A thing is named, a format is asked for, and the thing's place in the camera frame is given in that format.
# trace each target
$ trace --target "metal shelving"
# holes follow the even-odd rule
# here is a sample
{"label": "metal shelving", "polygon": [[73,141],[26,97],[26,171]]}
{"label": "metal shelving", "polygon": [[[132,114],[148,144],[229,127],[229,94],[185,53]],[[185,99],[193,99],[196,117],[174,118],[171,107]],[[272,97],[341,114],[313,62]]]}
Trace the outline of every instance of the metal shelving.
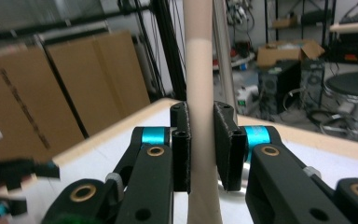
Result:
{"label": "metal shelving", "polygon": [[[264,0],[264,10],[265,10],[265,23],[266,23],[266,43],[269,42],[269,30],[271,28],[269,28],[269,9],[268,9],[268,2],[269,0]],[[279,0],[274,0],[275,2],[275,19],[279,18]],[[300,4],[302,2],[302,15],[304,15],[305,13],[305,3],[306,2],[311,2],[314,6],[316,6],[317,8],[319,8],[312,0],[297,0],[294,4],[294,6],[291,9],[294,9],[298,4]],[[321,8],[324,11],[324,21],[322,24],[322,46],[325,47],[325,38],[326,38],[326,32],[327,31],[327,23],[330,21],[330,24],[334,23],[334,17],[335,17],[335,12],[336,12],[336,4],[337,4],[337,0],[333,0],[332,1],[332,6],[331,6],[331,20],[328,19],[328,10],[329,8],[329,0],[324,0],[324,8]],[[305,29],[305,25],[299,24],[299,26],[301,27],[301,38],[304,38],[304,29]],[[275,39],[279,40],[280,36],[279,36],[279,29],[275,29]],[[328,44],[330,44],[332,41],[332,36],[331,34],[329,34],[329,39],[328,39]]]}

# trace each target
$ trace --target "stool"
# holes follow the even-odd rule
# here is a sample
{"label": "stool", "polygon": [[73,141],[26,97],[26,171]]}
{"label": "stool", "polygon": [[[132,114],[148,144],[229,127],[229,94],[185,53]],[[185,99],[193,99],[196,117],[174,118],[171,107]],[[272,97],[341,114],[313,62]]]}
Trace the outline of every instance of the stool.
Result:
{"label": "stool", "polygon": [[[334,115],[331,119],[322,122],[321,131],[350,133],[355,138],[358,137],[358,72],[346,73],[336,77],[328,78],[324,83],[324,89],[327,94],[331,94],[338,99],[354,104],[354,109],[349,115]],[[348,129],[332,128],[325,126],[331,124],[334,120],[345,119],[349,124]]]}

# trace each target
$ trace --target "white tabletop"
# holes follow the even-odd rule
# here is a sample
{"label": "white tabletop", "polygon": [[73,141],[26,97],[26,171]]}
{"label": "white tabletop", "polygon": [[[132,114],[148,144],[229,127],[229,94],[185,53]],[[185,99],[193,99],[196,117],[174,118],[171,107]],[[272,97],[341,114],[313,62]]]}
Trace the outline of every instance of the white tabletop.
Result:
{"label": "white tabletop", "polygon": [[[29,212],[27,215],[11,218],[10,223],[39,223],[60,192],[78,179],[94,178],[104,181],[127,149],[133,127],[169,126],[169,108],[173,104],[175,101],[159,101],[56,157],[54,160],[61,167],[61,180],[39,179],[25,183],[23,191],[12,192],[10,195],[14,197],[26,197]],[[265,121],[246,117],[240,117],[239,124],[269,125]],[[285,145],[307,165],[319,169],[323,180],[330,187],[334,188],[340,178],[358,177],[357,143],[282,125],[275,127]],[[224,223],[252,223],[244,192],[245,189],[236,193],[219,191]],[[187,195],[175,193],[174,223],[186,223],[186,213]]]}

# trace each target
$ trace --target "black cable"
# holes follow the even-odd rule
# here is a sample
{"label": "black cable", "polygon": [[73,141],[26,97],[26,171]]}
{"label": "black cable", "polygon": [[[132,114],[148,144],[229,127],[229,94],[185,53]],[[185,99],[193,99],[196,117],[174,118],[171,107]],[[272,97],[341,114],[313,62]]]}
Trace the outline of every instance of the black cable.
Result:
{"label": "black cable", "polygon": [[171,77],[174,98],[186,99],[186,81],[183,66],[178,52],[176,36],[173,31],[172,16],[167,4],[168,0],[151,1],[152,12],[156,16],[161,43]]}
{"label": "black cable", "polygon": [[[184,45],[184,41],[183,41],[183,34],[182,34],[182,24],[180,22],[180,18],[179,18],[179,10],[177,9],[177,4],[176,4],[176,1],[173,0],[173,6],[172,6],[172,11],[173,11],[173,27],[172,27],[172,33],[175,34],[175,37],[176,37],[176,17],[179,21],[179,28],[180,28],[180,35],[181,35],[181,38],[182,38],[182,47],[183,47],[183,51],[185,51],[185,45]],[[184,59],[184,56],[182,56],[182,53],[179,49],[179,45],[177,43],[177,39],[176,39],[176,46],[177,46],[177,49],[178,49],[178,53],[179,53],[179,58],[180,58],[180,61],[182,63],[182,66],[184,68],[184,70],[186,70],[186,66],[185,66],[185,59]]]}
{"label": "black cable", "polygon": [[[319,104],[315,99],[313,99],[311,96],[310,96],[310,93],[308,92],[308,96],[309,96],[309,98],[315,103],[315,104]],[[325,105],[323,105],[322,103],[321,103],[321,106],[322,107],[324,107],[324,108],[326,108],[327,110],[330,110],[330,108],[328,108],[327,106],[325,106]]]}
{"label": "black cable", "polygon": [[249,33],[250,31],[254,30],[255,28],[255,17],[253,15],[253,13],[251,12],[251,10],[247,9],[247,11],[249,12],[249,15],[251,16],[251,19],[252,19],[252,24],[251,24],[251,27],[249,28],[249,20],[246,20],[246,29],[240,29],[238,28],[237,26],[237,31],[239,32],[242,32],[242,33]]}
{"label": "black cable", "polygon": [[[139,0],[135,0],[135,8],[136,8],[136,14],[138,16],[138,20],[139,20],[139,23],[141,24],[141,30],[142,30],[142,33],[143,33],[143,36],[144,36],[144,40],[145,40],[145,44],[146,44],[146,49],[147,49],[147,52],[149,54],[149,57],[150,57],[150,61],[152,63],[152,67],[153,67],[153,70],[156,74],[156,79],[157,79],[157,83],[158,86],[159,85],[162,85],[162,81],[161,81],[161,75],[159,73],[159,70],[158,70],[158,67],[157,67],[157,64],[156,64],[156,59],[153,55],[153,52],[152,52],[152,49],[151,49],[151,46],[150,46],[150,40],[149,40],[149,36],[147,35],[147,31],[146,31],[146,28],[145,28],[145,23],[144,23],[144,17],[142,15],[142,10],[141,10],[141,7],[140,7],[141,3],[139,2]],[[164,86],[160,86],[160,94],[162,97],[165,97],[166,93],[165,93],[165,90],[164,90]]]}
{"label": "black cable", "polygon": [[[176,1],[175,1],[175,0],[173,0],[173,3],[174,3],[174,5],[175,5],[176,13],[177,13],[177,15],[178,15],[178,17],[179,17],[178,5],[176,4]],[[185,49],[185,41],[184,41],[184,39],[183,39],[182,23],[180,22],[180,18],[179,18],[178,21],[179,21],[180,37],[181,37],[181,40],[182,40],[183,58],[185,58],[185,57],[186,57],[186,49]]]}
{"label": "black cable", "polygon": [[305,114],[304,117],[298,117],[298,116],[293,116],[295,114],[295,112],[297,111],[300,111],[300,110],[292,110],[292,111],[284,111],[282,112],[281,114],[279,114],[279,118],[281,119],[281,121],[285,122],[285,123],[300,123],[300,122],[307,122],[307,114]]}
{"label": "black cable", "polygon": [[318,115],[318,114],[325,115],[328,118],[330,118],[331,116],[335,115],[336,113],[330,112],[328,110],[320,110],[320,109],[311,110],[307,114],[307,118],[310,120],[311,123],[313,123],[314,125],[316,125],[319,128],[322,121],[315,118],[315,115]]}
{"label": "black cable", "polygon": [[337,70],[336,72],[333,71],[332,69],[332,56],[336,54],[337,52],[337,44],[338,44],[338,40],[337,40],[337,37],[334,38],[334,41],[332,41],[332,43],[330,44],[330,47],[329,47],[329,50],[328,50],[328,53],[325,54],[325,60],[327,63],[329,63],[329,67],[330,67],[330,71],[331,73],[333,74],[333,76],[335,77],[336,75],[338,75],[338,72],[339,72],[339,65],[337,63],[337,61],[335,61],[335,64],[336,64],[336,67],[337,67]]}
{"label": "black cable", "polygon": [[249,29],[248,30],[246,30],[246,34],[248,35],[248,38],[249,38],[249,42],[250,42],[250,44],[251,44],[251,49],[253,48],[253,43],[252,43],[252,38],[251,38],[251,36],[249,35]]}
{"label": "black cable", "polygon": [[156,49],[155,58],[157,59],[157,62],[158,62],[158,70],[161,73],[161,59],[159,58],[159,44],[158,44],[156,19],[153,20],[153,16],[150,15],[150,21],[152,23],[153,38],[155,39],[155,49]]}
{"label": "black cable", "polygon": [[234,45],[235,45],[235,23],[234,24],[232,24],[232,27],[233,27],[233,32],[234,32],[234,35],[233,35],[233,38],[234,38],[234,41],[233,41],[233,43],[234,43]]}

